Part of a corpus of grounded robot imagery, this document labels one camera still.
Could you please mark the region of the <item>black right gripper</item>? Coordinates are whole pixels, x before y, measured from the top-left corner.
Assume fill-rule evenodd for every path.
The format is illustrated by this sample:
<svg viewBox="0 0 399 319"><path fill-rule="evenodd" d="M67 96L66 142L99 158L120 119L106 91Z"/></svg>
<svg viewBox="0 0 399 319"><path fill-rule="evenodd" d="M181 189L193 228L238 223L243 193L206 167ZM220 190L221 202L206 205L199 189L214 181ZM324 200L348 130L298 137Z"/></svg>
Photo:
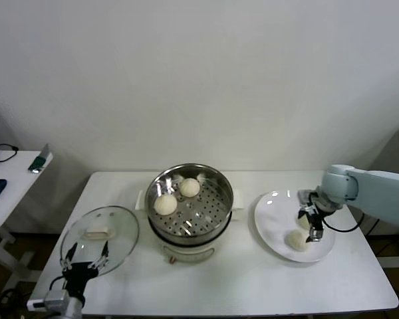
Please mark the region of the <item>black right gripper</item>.
<svg viewBox="0 0 399 319"><path fill-rule="evenodd" d="M333 214L333 207L325 206L317 194L309 194L307 199L307 207L299 209L297 219L308 219L309 236L306 242L319 242L323 237L323 221L325 217Z"/></svg>

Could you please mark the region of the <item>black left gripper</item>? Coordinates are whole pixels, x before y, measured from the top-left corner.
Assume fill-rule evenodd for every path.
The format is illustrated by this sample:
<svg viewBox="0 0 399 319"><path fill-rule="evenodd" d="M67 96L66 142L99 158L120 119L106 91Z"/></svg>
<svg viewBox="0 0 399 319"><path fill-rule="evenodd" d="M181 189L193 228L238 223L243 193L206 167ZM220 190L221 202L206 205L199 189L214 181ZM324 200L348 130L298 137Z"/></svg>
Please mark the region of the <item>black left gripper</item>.
<svg viewBox="0 0 399 319"><path fill-rule="evenodd" d="M106 241L97 259L92 262L72 264L77 246L78 243L75 242L60 260L63 276L66 279L65 290L68 291L70 296L82 296L87 282L96 278L98 272L107 265L109 260L108 241Z"/></svg>

